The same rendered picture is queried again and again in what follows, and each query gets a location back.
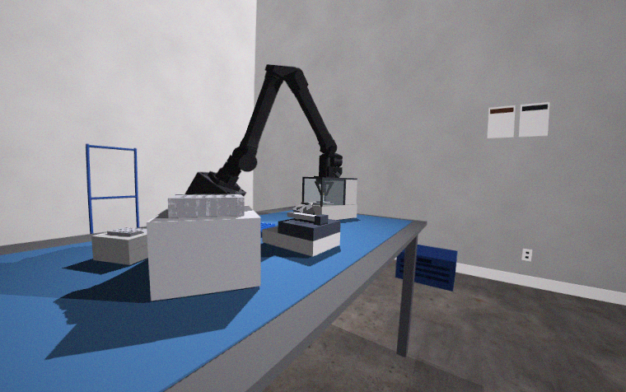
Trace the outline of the blue tube rack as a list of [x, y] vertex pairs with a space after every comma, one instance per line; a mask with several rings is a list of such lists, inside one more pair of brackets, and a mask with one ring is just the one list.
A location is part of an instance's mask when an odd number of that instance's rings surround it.
[[266, 229], [266, 228], [270, 228], [270, 227], [274, 227], [274, 226], [275, 226], [275, 224], [261, 222], [261, 237], [262, 237], [262, 229]]

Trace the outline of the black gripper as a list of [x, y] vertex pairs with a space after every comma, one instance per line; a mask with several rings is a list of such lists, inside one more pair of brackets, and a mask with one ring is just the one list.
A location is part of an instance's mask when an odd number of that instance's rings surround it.
[[319, 176], [314, 177], [328, 177], [335, 178], [335, 176], [328, 176], [329, 166], [319, 166]]

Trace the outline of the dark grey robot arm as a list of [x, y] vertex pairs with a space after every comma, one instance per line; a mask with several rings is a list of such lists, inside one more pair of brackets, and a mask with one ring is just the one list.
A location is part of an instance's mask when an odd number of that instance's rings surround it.
[[[248, 128], [240, 146], [234, 149], [223, 168], [220, 168], [217, 173], [209, 171], [209, 177], [217, 185], [237, 191], [240, 190], [241, 187], [235, 183], [236, 179], [239, 179], [238, 176], [241, 170], [250, 172], [257, 166], [255, 156], [259, 147], [259, 140], [264, 131], [264, 126], [273, 107], [278, 90], [284, 80], [297, 98], [297, 101], [315, 132], [320, 145], [320, 152], [324, 153], [320, 156], [319, 166], [329, 166], [328, 176], [339, 178], [343, 169], [343, 167], [340, 167], [343, 163], [343, 157], [338, 153], [334, 154], [334, 152], [337, 151], [337, 145], [326, 128], [320, 112], [313, 101], [307, 87], [309, 84], [303, 71], [296, 67], [269, 65], [271, 64], [266, 65], [265, 71], [267, 72], [265, 74], [264, 84], [259, 93]], [[233, 157], [235, 160], [233, 160]]]

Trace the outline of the blue bench mat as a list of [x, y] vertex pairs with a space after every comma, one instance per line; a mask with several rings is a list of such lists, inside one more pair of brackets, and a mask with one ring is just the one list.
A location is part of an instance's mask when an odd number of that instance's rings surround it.
[[91, 241], [0, 255], [0, 392], [163, 392], [412, 222], [338, 221], [313, 257], [261, 237], [261, 286], [157, 301], [148, 258], [93, 260]]

